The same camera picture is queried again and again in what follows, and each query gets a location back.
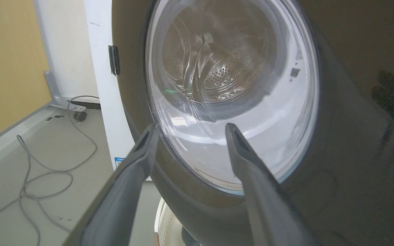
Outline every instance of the power cord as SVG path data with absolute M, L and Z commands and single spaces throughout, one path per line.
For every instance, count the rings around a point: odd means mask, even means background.
M 82 161 L 80 164 L 76 165 L 76 166 L 73 167 L 73 168 L 67 169 L 67 170 L 56 170 L 56 169 L 53 169 L 53 168 L 49 168 L 49 167 L 45 166 L 44 164 L 42 164 L 38 159 L 36 159 L 36 157 L 34 157 L 34 156 L 30 153 L 30 151 L 28 150 L 28 147 L 27 147 L 26 143 L 24 142 L 24 139 L 22 139 L 21 136 L 19 136 L 19 135 L 16 136 L 18 142 L 21 144 L 22 148 L 23 148 L 24 151 L 27 153 L 27 156 L 28 156 L 28 169 L 27 169 L 27 173 L 26 173 L 26 175 L 25 175 L 24 182 L 23 182 L 23 184 L 22 184 L 21 190 L 19 190 L 19 195 L 18 195 L 18 197 L 17 197 L 16 199 L 14 199 L 13 201 L 9 202 L 9 203 L 8 203 L 7 205 L 5 205 L 4 207 L 2 207 L 2 208 L 0 209 L 0 212 L 2 212 L 2 211 L 3 211 L 4 209 L 6 209 L 8 206 L 10 206 L 10 205 L 12 205 L 13 203 L 15 203 L 15 202 L 18 201 L 18 202 L 19 202 L 19 208 L 20 208 L 22 214 L 24 215 L 24 217 L 27 219 L 27 221 L 33 226 L 34 230 L 36 231 L 36 234 L 37 234 L 37 243 L 36 243 L 36 246 L 39 246 L 39 245 L 40 245 L 40 231 L 39 231 L 39 228 L 37 227 L 37 225 L 34 223 L 34 221 L 33 221 L 33 220 L 27 215 L 27 213 L 25 212 L 24 207 L 22 206 L 22 201 L 21 201 L 21 199 L 24 198 L 24 197 L 33 199 L 34 201 L 36 201 L 36 203 L 39 205 L 39 208 L 42 210 L 43 214 L 48 218 L 48 220 L 49 220 L 51 223 L 53 223 L 55 226 L 59 227 L 60 229 L 66 231 L 66 232 L 71 232 L 70 229 L 64 227 L 63 225 L 59 224 L 57 221 L 53 220 L 53 219 L 47 214 L 47 212 L 45 211 L 45 209 L 42 207 L 42 204 L 40 204 L 40 201 L 39 201 L 39 200 L 42 199 L 42 198 L 48 198 L 48 197 L 56 196 L 56 195 L 58 195 L 58 194 L 60 194 L 60 193 L 62 193 L 62 192 L 64 192 L 64 191 L 66 191 L 66 190 L 71 186 L 72 181 L 74 180 L 74 177 L 72 176 L 72 174 L 70 173 L 70 171 L 77 169 L 78 167 L 80 167 L 81 165 L 83 165 L 85 162 L 87 162 L 87 161 L 95 154 L 95 152 L 97 152 L 97 149 L 98 149 L 97 143 L 95 143 L 95 141 L 94 141 L 92 138 L 90 138 L 88 135 L 86 135 L 83 131 L 81 131 L 80 129 L 78 129 L 78 127 L 74 124 L 74 121 L 72 120 L 72 117 L 71 117 L 71 114 L 70 114 L 69 106 L 70 106 L 72 100 L 77 99 L 77 98 L 81 98 L 81 97 L 91 97 L 91 98 L 97 98 L 97 99 L 99 99 L 99 98 L 96 97 L 96 96 L 89 96 L 89 95 L 76 96 L 76 97 L 73 97 L 73 98 L 71 98 L 71 99 L 69 100 L 68 106 L 67 106 L 67 108 L 66 108 L 66 110 L 67 110 L 67 112 L 68 112 L 69 119 L 70 119 L 70 121 L 71 121 L 71 124 L 75 127 L 75 129 L 77 129 L 77 131 L 79 131 L 79 132 L 80 132 L 81 134 L 83 134 L 86 138 L 88 138 L 88 139 L 94 144 L 94 146 L 95 146 L 95 149 L 94 149 L 94 151 L 92 152 L 92 154 L 90 154 L 89 157 L 87 157 L 87 158 L 86 158 L 84 161 Z M 39 176 L 36 176 L 36 177 L 34 177 L 34 178 L 28 180 L 28 176 L 29 176 L 29 174 L 30 174 L 30 169 L 31 169 L 31 159 L 35 160 L 39 165 L 41 165 L 43 168 L 45 168 L 45 169 L 47 169 L 47 170 L 49 170 L 49 171 L 46 172 L 46 173 L 44 173 L 44 174 L 41 174 L 41 175 L 39 175 Z M 33 181 L 35 181 L 36 179 L 38 179 L 38 178 L 40 178 L 40 177 L 43 177 L 43 176 L 46 176 L 46 175 L 50 175 L 50 174 L 54 174 L 54 173 L 57 173 L 57 174 L 60 174 L 60 173 L 61 173 L 61 174 L 66 174 L 66 175 L 68 175 L 68 176 L 71 178 L 71 181 L 69 182 L 69 184 L 68 184 L 65 188 L 61 189 L 60 191 L 57 191 L 56 193 L 50 194 L 50 195 L 46 195 L 46 196 L 35 196 L 35 195 L 33 195 L 33 194 L 27 193 L 27 190 L 26 190 L 27 185 L 31 184 Z

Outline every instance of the wooden door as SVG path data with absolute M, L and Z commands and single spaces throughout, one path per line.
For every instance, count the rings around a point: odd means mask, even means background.
M 0 133 L 51 101 L 33 0 L 0 0 Z

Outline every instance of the label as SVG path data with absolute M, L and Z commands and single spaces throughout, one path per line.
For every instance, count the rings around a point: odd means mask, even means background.
M 117 168 L 119 166 L 119 164 L 122 163 L 123 160 L 124 160 L 124 158 L 115 157 L 115 168 Z

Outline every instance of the black washing machine panel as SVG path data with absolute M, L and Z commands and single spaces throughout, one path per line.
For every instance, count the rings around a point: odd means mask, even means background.
M 155 5 L 113 1 L 119 90 L 135 139 L 158 123 L 145 71 Z M 305 156 L 281 185 L 323 245 L 394 245 L 394 121 L 361 96 L 319 30 L 311 27 L 311 33 L 319 59 L 319 111 Z M 177 218 L 204 246 L 251 245 L 244 198 L 202 182 L 161 137 L 151 176 Z

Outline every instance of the washing machine door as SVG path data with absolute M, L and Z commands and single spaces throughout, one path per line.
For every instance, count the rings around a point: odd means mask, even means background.
M 152 179 L 201 245 L 253 244 L 227 123 L 322 244 L 394 244 L 394 121 L 296 1 L 114 0 L 112 21 L 133 137 L 160 126 Z

